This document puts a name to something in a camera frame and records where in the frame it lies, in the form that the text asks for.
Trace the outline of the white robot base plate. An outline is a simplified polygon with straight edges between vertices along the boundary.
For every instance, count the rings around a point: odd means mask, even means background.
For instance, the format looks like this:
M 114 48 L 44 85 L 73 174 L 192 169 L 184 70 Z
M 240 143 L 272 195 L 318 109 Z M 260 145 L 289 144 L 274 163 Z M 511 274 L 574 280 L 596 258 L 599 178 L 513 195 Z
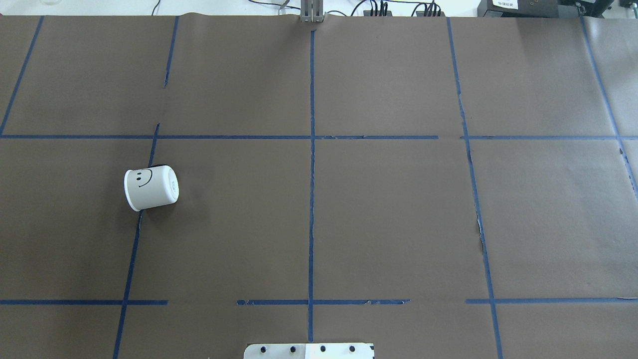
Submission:
M 370 343 L 287 343 L 253 344 L 244 359 L 374 359 Z

